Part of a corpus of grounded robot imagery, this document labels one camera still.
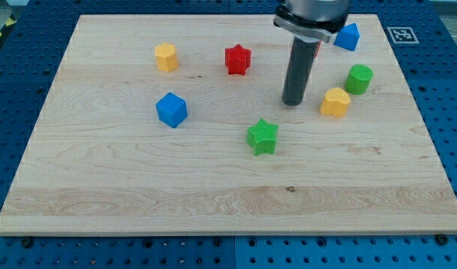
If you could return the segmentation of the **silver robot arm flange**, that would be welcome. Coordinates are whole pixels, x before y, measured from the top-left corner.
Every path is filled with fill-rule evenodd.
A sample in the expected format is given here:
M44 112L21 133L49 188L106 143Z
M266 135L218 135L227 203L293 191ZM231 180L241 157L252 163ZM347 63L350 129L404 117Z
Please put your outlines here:
M273 23L303 42L330 43L349 9L349 0L285 0L276 7Z

